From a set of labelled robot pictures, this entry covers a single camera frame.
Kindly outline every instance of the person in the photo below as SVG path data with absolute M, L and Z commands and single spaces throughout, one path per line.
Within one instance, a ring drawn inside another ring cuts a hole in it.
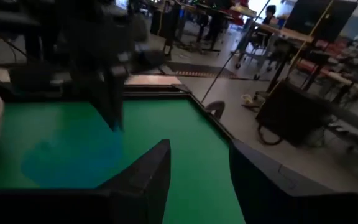
M 232 1 L 232 0 L 217 0 L 216 4 L 218 5 L 219 10 L 228 10 L 234 5 L 234 1 Z M 214 42 L 222 29 L 223 23 L 224 23 L 223 15 L 213 16 L 211 19 L 211 22 L 209 23 L 209 31 L 208 31 L 207 35 L 205 36 L 204 40 L 205 41 L 212 40 Z
M 270 5 L 266 7 L 266 17 L 265 19 L 262 21 L 263 24 L 269 25 L 270 21 L 274 18 L 274 14 L 276 13 L 276 6 L 275 5 Z M 267 46 L 268 42 L 269 42 L 269 38 L 272 35 L 271 32 L 267 31 L 267 30 L 263 30 L 263 29 L 259 29 L 256 28 L 254 31 L 254 35 L 252 35 L 249 39 L 249 42 L 253 43 L 253 44 L 257 44 L 257 45 L 264 45 Z M 248 42 L 244 42 L 243 39 L 240 41 L 239 46 L 237 47 L 238 49 L 245 49 L 248 46 Z M 240 57 L 239 60 L 236 63 L 236 68 L 240 68 L 241 66 L 241 60 L 244 56 L 244 53 L 240 53 Z

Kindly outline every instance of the concrete floor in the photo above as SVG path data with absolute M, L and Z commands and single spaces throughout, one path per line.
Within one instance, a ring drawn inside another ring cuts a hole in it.
M 211 53 L 208 55 L 191 54 L 182 49 L 174 49 L 172 60 L 174 62 L 185 62 L 200 65 L 223 66 L 228 59 L 230 51 L 237 45 L 241 34 L 235 30 L 230 30 L 223 37 L 223 44 L 217 47 L 222 48 L 219 55 Z M 19 37 L 15 44 L 24 49 L 23 39 Z M 163 39 L 150 35 L 149 45 L 151 48 L 162 49 Z M 25 58 L 16 52 L 17 61 L 23 62 Z M 232 72 L 236 72 L 239 77 L 252 78 L 255 72 L 255 63 L 249 67 L 242 66 L 239 70 L 234 69 L 236 57 L 234 57 L 226 66 Z M 0 63 L 14 62 L 13 54 L 10 48 L 0 41 Z M 262 74 L 262 78 L 271 78 L 273 72 Z M 192 78 L 178 77 L 198 98 L 202 99 L 206 90 L 213 82 L 212 78 Z M 303 82 L 303 77 L 291 75 L 291 81 L 296 85 Z M 226 102 L 226 110 L 222 116 L 221 122 L 227 129 L 239 140 L 245 142 L 250 147 L 263 152 L 271 158 L 281 162 L 283 165 L 305 175 L 309 178 L 334 190 L 344 192 L 358 192 L 358 159 L 354 155 L 345 153 L 346 144 L 335 138 L 332 134 L 326 133 L 327 145 L 322 148 L 295 148 L 286 141 L 277 146 L 265 146 L 256 136 L 257 123 L 256 114 L 241 106 L 241 95 L 253 95 L 255 91 L 265 90 L 269 82 L 256 82 L 244 80 L 218 79 L 212 87 L 204 104 L 212 101 L 223 100 Z M 319 86 L 313 85 L 312 93 L 318 91 Z M 275 139 L 276 136 L 266 134 L 267 139 Z

